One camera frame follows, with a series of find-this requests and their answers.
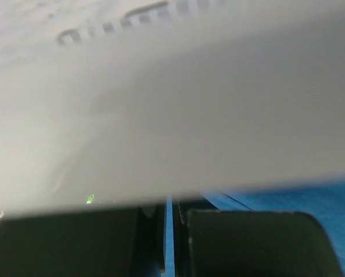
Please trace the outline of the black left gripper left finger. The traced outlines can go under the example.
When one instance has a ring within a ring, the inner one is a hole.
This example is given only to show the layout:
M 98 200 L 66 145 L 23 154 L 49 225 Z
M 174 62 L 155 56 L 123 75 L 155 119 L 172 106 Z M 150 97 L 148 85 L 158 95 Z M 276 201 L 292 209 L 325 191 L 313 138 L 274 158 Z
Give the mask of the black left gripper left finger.
M 0 222 L 0 276 L 160 276 L 165 206 L 88 209 Z

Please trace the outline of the blue t shirt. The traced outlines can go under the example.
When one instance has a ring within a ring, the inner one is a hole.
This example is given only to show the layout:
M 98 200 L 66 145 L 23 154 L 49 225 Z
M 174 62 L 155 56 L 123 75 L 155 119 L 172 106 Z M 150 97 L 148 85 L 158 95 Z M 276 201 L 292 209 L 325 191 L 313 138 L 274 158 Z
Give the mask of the blue t shirt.
M 258 193 L 209 192 L 204 197 L 221 210 L 301 211 L 313 215 L 327 231 L 345 274 L 345 179 Z

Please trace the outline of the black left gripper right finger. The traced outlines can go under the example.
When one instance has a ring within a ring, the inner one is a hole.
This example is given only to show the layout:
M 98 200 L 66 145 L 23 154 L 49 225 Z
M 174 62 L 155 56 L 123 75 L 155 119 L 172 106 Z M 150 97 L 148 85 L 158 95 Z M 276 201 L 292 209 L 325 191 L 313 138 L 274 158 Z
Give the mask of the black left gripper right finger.
M 303 212 L 172 203 L 176 276 L 342 276 L 324 228 Z

